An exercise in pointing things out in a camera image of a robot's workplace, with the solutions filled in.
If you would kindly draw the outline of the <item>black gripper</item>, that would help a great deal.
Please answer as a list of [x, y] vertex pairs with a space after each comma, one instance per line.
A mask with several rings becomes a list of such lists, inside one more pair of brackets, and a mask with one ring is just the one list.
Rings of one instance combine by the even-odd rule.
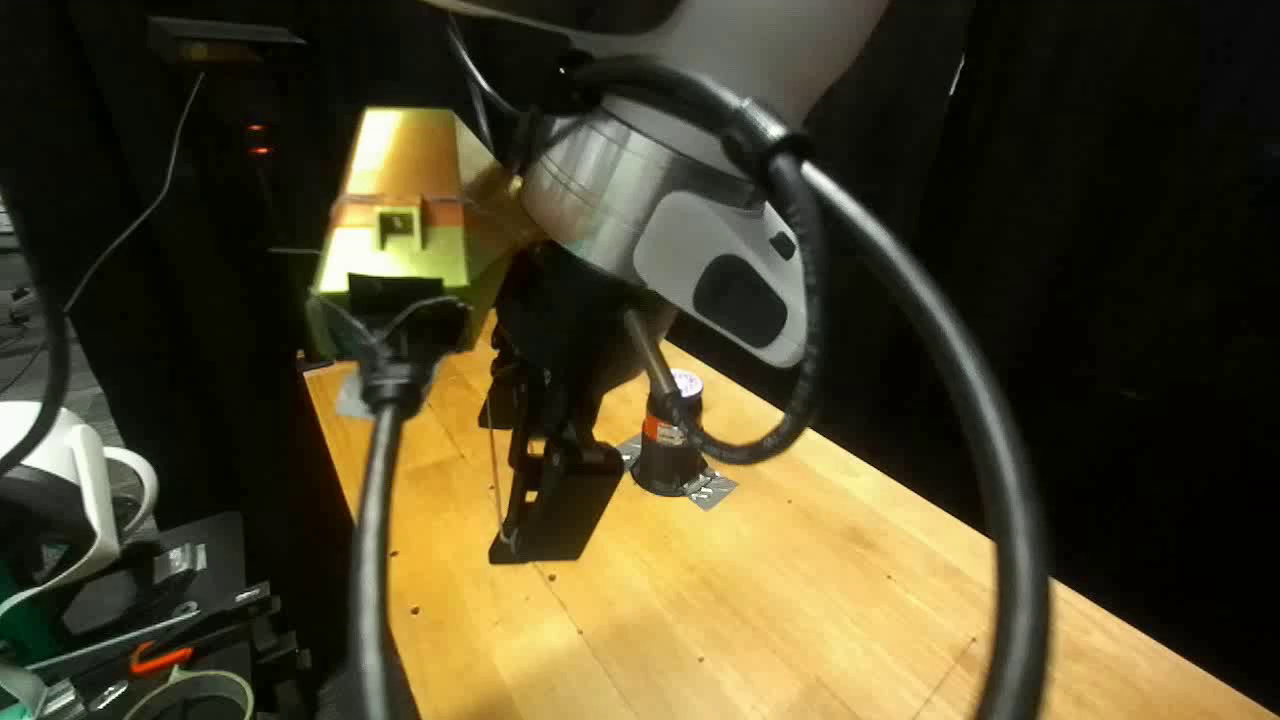
[[581, 561], [619, 474], [616, 448], [588, 438], [601, 399], [638, 371], [625, 312], [638, 290], [561, 243], [524, 249], [500, 289], [488, 421], [513, 428], [513, 493], [492, 564]]

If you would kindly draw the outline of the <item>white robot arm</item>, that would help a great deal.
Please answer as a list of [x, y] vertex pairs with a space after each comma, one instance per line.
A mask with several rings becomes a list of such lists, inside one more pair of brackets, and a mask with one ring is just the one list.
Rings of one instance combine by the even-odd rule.
[[[605, 397], [645, 376], [674, 434], [672, 482], [794, 443], [823, 376], [826, 235], [801, 120], [856, 65], [892, 0], [430, 0], [557, 32], [566, 56], [517, 139], [538, 226], [500, 290], [482, 416], [513, 430], [497, 564], [588, 548], [627, 461], [596, 438]], [[794, 376], [754, 438], [720, 438], [659, 355], [696, 319]]]

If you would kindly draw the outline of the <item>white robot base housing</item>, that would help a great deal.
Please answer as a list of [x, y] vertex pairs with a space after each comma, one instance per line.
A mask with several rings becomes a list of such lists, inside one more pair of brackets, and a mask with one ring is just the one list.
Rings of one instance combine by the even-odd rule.
[[138, 451], [106, 443], [89, 421], [61, 406], [46, 434], [3, 472], [3, 502], [30, 513], [64, 554], [3, 595], [0, 614], [102, 572], [155, 498], [159, 474]]

